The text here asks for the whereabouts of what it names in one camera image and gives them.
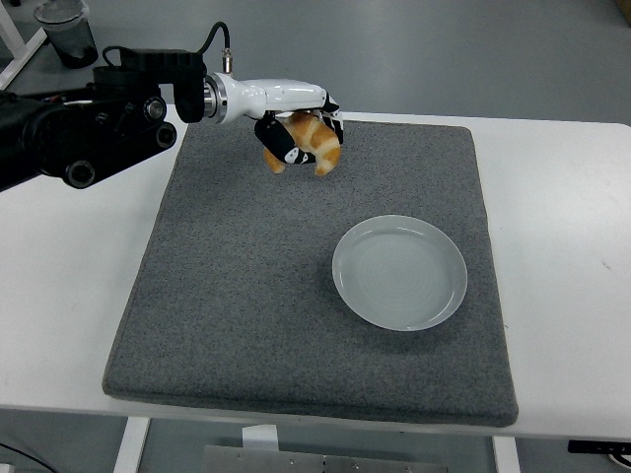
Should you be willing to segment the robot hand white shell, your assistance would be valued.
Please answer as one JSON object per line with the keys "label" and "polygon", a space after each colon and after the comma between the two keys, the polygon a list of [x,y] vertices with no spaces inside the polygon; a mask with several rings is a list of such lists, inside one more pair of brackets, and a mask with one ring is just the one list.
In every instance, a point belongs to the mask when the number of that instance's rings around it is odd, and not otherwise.
{"label": "robot hand white shell", "polygon": [[324,176],[338,166],[343,119],[339,104],[327,90],[286,79],[237,81],[217,74],[213,80],[217,121],[252,119],[272,172],[281,173],[288,165],[313,164],[315,174]]}

